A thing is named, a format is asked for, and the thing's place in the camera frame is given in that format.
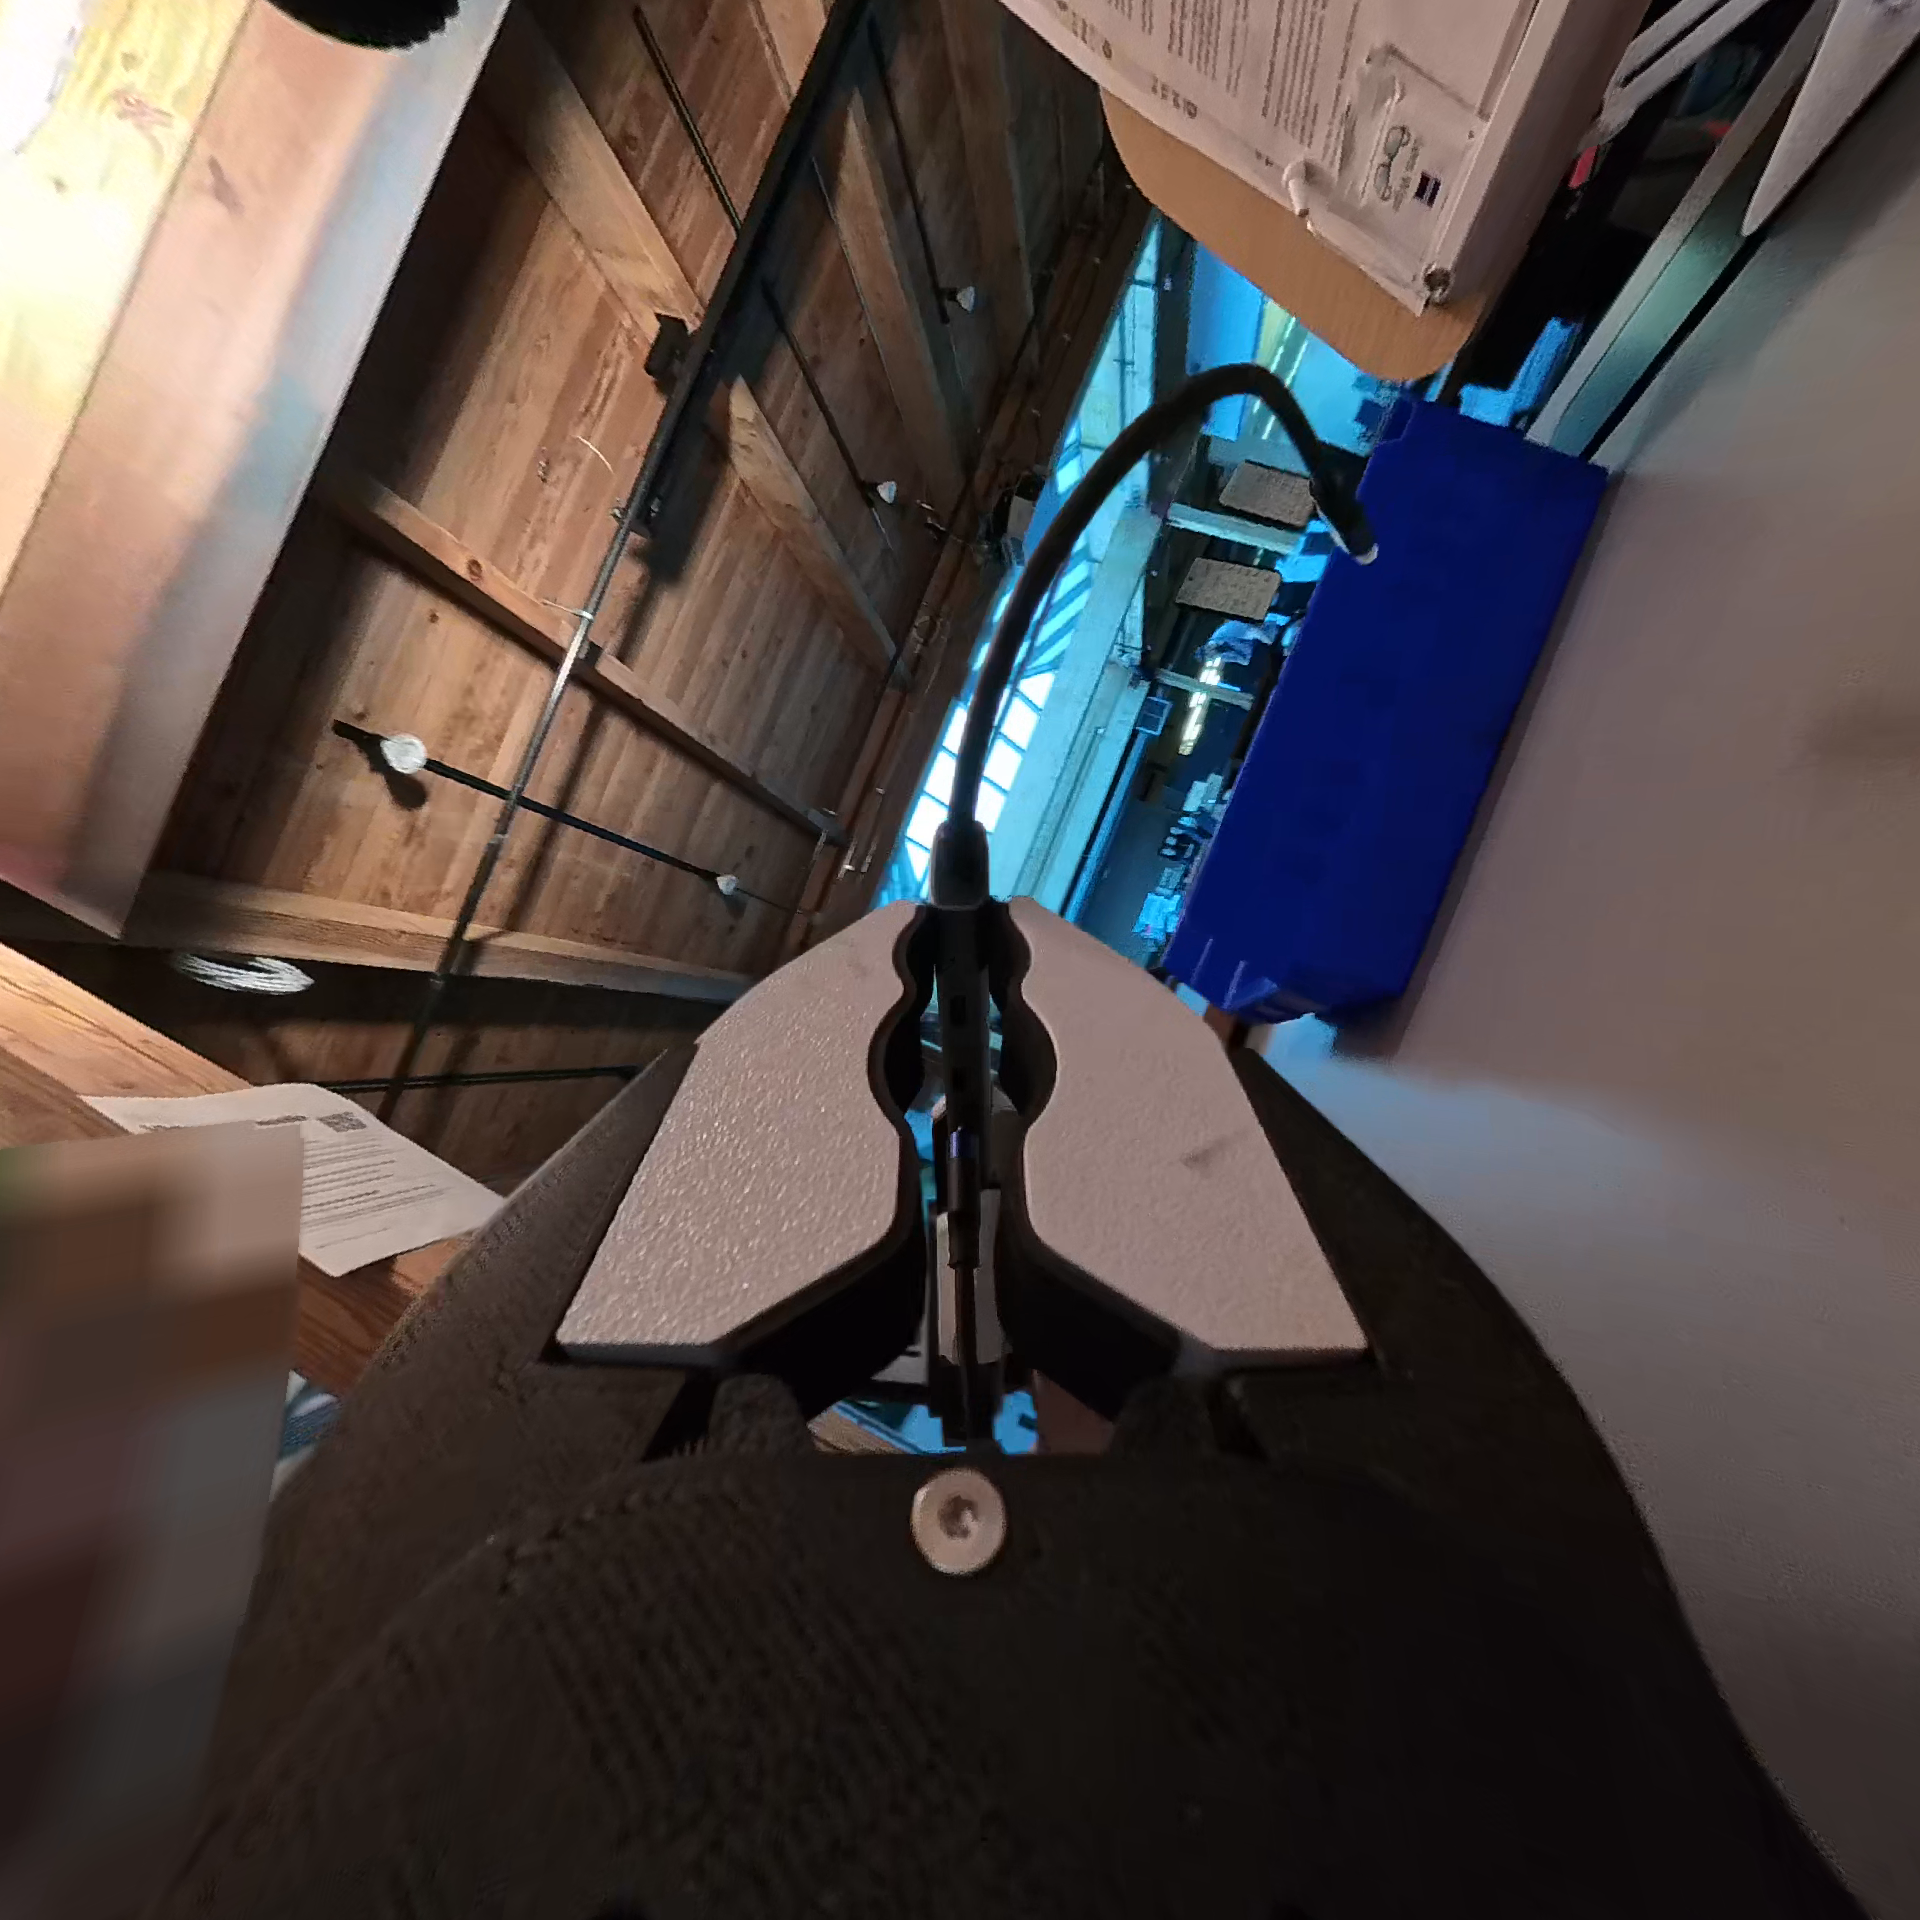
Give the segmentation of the wooden table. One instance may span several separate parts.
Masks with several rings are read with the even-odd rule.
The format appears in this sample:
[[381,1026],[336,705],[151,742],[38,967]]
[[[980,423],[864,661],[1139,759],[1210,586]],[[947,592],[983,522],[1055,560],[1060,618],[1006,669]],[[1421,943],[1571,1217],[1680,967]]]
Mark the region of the wooden table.
[[[4,950],[3,1145],[116,1137],[83,1093],[218,1096],[234,1091],[206,1061],[59,974]],[[491,1329],[531,1321],[531,1266],[511,1217],[506,1232],[456,1234],[331,1279],[301,1257],[292,1365],[334,1394],[352,1385],[421,1302],[462,1295]]]

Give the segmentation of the white panel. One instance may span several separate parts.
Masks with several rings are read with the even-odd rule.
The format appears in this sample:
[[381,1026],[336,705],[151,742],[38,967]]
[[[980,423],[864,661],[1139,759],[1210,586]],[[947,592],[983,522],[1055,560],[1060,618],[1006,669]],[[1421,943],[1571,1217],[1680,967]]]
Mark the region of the white panel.
[[1746,203],[1742,238],[1758,235],[1818,170],[1917,45],[1917,3],[1837,3],[1812,64]]

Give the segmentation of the grey usb hub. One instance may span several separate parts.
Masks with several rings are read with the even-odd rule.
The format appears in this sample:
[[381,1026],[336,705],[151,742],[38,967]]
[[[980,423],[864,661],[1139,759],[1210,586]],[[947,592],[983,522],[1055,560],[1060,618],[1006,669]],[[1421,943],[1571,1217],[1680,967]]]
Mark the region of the grey usb hub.
[[925,1400],[951,1449],[992,1456],[1006,1373],[992,1277],[997,920],[984,901],[940,903],[931,907],[927,927],[941,1102],[931,1130],[938,1191],[927,1206]]

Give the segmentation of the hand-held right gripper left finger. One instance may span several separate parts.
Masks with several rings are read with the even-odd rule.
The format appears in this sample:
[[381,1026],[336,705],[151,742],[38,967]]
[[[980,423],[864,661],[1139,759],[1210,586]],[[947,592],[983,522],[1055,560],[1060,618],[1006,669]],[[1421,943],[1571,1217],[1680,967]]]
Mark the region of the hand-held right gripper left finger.
[[805,1413],[923,1331],[927,912],[888,903],[699,1039],[555,1341],[581,1365],[771,1376]]

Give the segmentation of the brown pin board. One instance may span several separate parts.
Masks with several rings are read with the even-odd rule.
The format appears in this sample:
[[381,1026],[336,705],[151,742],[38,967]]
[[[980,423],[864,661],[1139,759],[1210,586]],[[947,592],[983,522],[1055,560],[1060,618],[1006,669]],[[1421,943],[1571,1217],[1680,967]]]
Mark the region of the brown pin board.
[[1411,313],[1302,217],[1115,95],[1103,89],[1100,102],[1119,162],[1147,203],[1372,378],[1413,382],[1443,371],[1503,297],[1494,285]]

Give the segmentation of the blue plastic bin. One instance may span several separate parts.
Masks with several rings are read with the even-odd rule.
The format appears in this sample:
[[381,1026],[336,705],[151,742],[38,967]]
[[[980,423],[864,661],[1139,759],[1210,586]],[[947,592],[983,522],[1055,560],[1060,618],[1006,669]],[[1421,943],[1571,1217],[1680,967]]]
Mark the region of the blue plastic bin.
[[1413,982],[1611,474],[1402,400],[1164,953],[1247,1024],[1344,1017]]

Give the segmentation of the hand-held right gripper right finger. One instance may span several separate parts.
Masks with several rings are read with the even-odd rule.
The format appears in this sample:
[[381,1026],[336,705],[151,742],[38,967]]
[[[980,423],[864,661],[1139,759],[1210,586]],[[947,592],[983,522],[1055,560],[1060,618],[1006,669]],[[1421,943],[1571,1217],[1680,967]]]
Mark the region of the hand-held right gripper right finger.
[[1103,1419],[1164,1379],[1341,1365],[1355,1309],[1229,1051],[1174,992],[1030,899],[1000,905],[999,1320]]

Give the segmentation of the pinned paper sheets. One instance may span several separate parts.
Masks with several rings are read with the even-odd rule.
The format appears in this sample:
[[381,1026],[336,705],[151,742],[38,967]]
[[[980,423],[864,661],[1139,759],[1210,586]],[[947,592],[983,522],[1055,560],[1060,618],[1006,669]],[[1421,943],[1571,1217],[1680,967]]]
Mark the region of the pinned paper sheets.
[[1144,195],[1232,259],[1316,242],[1413,317],[1510,275],[1644,6],[1008,3]]

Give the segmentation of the grey desk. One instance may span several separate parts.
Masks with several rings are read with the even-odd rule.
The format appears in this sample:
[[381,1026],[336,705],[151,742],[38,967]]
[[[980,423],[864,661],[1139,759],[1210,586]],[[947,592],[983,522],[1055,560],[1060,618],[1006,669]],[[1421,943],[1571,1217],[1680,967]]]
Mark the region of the grey desk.
[[1415,987],[1259,1039],[1532,1323],[1720,1691],[1915,1917],[1917,103],[1607,442]]

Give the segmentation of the printed paper sheet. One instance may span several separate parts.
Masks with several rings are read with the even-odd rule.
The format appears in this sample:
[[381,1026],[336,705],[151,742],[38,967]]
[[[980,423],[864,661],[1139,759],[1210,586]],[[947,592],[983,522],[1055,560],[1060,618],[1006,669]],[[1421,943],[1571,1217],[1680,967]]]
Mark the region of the printed paper sheet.
[[299,1255],[338,1280],[488,1226],[501,1195],[348,1096],[317,1087],[210,1096],[85,1096],[127,1135],[250,1123],[304,1151]]

